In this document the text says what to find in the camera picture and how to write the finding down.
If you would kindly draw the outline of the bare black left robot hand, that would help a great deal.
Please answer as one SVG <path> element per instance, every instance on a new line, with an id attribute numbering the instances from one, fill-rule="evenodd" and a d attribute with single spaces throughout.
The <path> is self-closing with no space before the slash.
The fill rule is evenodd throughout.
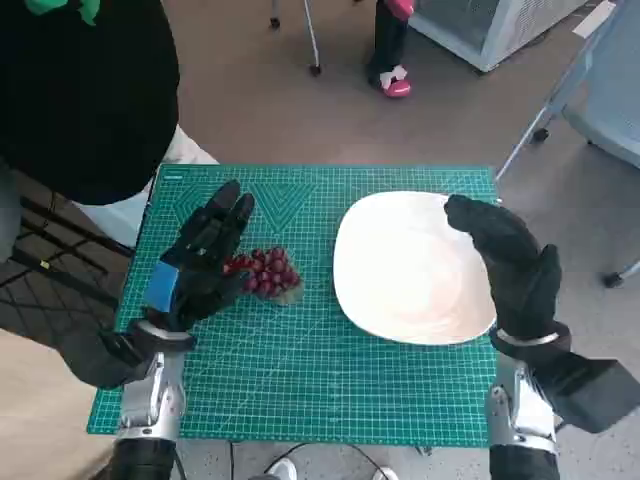
<path id="1" fill-rule="evenodd" d="M 194 210 L 148 283 L 144 315 L 153 326 L 186 332 L 234 302 L 247 274 L 225 266 L 240 244 L 254 205 L 254 197 L 230 180 Z"/>

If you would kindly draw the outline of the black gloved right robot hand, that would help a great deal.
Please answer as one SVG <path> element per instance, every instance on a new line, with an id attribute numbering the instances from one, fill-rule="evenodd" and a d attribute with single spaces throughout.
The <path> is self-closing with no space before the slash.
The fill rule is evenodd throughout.
<path id="1" fill-rule="evenodd" d="M 557 247 L 540 246 L 525 222 L 502 206 L 452 195 L 444 211 L 452 228 L 471 236 L 484 261 L 498 329 L 518 341 L 556 333 L 562 278 Z"/>

